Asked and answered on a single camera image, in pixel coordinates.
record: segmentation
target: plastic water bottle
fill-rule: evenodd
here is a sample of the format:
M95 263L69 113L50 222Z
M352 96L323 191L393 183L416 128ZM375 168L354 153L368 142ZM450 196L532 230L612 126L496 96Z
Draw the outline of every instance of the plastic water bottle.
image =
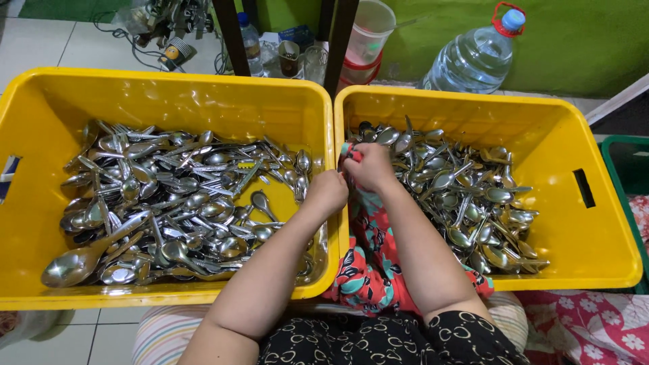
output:
M512 9L502 19L496 19L494 11L493 25L461 34L444 46L417 88L476 94L496 91L511 66L511 40L522 34L525 23L521 9L506 5Z
M248 14L240 12L237 14L237 19L239 19L239 28L241 29L245 54L248 58L250 75L262 77L262 50L259 47L259 33L257 33L257 30L248 21Z

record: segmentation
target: blue bottle cap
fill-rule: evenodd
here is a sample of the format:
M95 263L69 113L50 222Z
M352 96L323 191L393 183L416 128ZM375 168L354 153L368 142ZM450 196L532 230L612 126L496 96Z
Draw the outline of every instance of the blue bottle cap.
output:
M237 19L239 20L240 27L247 27L250 22L248 21L248 14L244 12L237 13Z
M508 31L515 32L523 24L525 24L525 14L516 9L510 9L502 16L502 26Z

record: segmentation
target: pink floral fabric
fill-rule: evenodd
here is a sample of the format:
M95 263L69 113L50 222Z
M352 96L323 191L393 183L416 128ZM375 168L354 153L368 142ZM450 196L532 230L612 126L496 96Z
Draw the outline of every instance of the pink floral fabric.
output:
M515 293L529 322L533 364L649 364L649 296L545 290Z
M649 254L649 197L637 195L629 198L629 206L635 218L635 224L643 238L644 248Z

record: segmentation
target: bottle handle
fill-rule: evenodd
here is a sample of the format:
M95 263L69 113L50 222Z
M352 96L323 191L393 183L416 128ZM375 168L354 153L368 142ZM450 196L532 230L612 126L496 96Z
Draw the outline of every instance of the bottle handle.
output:
M523 31L525 30L525 25L523 25L519 30L517 30L515 32L512 32L512 31L508 31L507 29L505 29L505 27L502 26L502 20L496 19L496 17L498 16L498 7L500 7L501 5L505 5L505 6L508 6L508 7L512 8L512 9L516 9L519 12L522 12L523 15L525 15L525 11L523 11L523 9L517 7L514 4L510 4L510 3L506 3L504 1L501 1L496 5L496 8L493 10L493 17L491 17L491 24L493 24L493 26L496 28L498 33L500 33L500 34L502 34L502 35L504 35L505 37L508 37L508 38L514 38L516 36L520 36L521 34L523 34Z

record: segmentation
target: hand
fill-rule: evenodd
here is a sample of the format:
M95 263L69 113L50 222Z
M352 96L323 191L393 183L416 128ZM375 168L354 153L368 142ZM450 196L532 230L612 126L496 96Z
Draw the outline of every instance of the hand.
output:
M343 164L361 186L377 194L382 194L393 186L400 186L386 147L378 144L357 144L354 150L363 154L363 160L356 162L348 158Z
M323 221L347 204L347 182L336 170L326 170L313 177L306 192L303 208L322 212Z

